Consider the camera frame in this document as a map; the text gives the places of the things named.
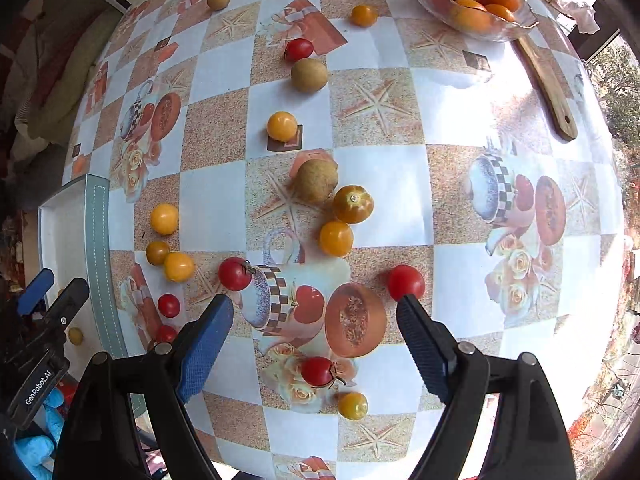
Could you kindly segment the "blue gloved left hand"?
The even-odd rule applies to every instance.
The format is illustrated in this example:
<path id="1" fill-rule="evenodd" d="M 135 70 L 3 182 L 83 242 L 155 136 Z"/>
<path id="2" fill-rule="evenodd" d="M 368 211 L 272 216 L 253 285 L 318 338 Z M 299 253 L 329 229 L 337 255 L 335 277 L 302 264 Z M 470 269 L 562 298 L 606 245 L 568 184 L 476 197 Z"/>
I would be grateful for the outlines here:
<path id="1" fill-rule="evenodd" d="M 14 442 L 14 451 L 30 474 L 30 478 L 48 480 L 52 478 L 52 472 L 43 466 L 43 462 L 50 458 L 51 453 L 60 442 L 64 418 L 58 412 L 58 408 L 64 404 L 62 391 L 55 387 L 43 401 L 44 420 L 46 421 L 46 433 L 41 436 L 21 438 Z"/>

